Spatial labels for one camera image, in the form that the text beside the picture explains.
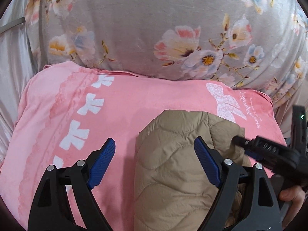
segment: puffer jacket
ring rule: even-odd
[[[244,129],[207,112],[165,110],[152,120],[136,145],[135,231],[197,231],[218,189],[202,169],[194,140],[201,136],[224,158],[251,166],[244,150],[231,143],[235,135],[244,137]],[[240,191],[226,226],[235,222]]]

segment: pink flower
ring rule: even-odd
[[[52,0],[49,9],[53,9],[57,16],[66,18],[73,8],[74,0]]]
[[[228,31],[230,49],[247,46],[252,41],[251,26],[249,21],[243,16],[243,19],[235,22]]]
[[[154,46],[154,55],[163,61],[185,60],[191,53],[198,50],[201,28],[177,26],[175,31],[167,30],[162,40]]]

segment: finger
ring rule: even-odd
[[[296,185],[281,191],[279,198],[283,201],[292,201],[292,205],[289,208],[287,215],[282,221],[282,227],[285,228],[294,219],[294,217],[301,209],[305,200],[305,192],[300,186]]]

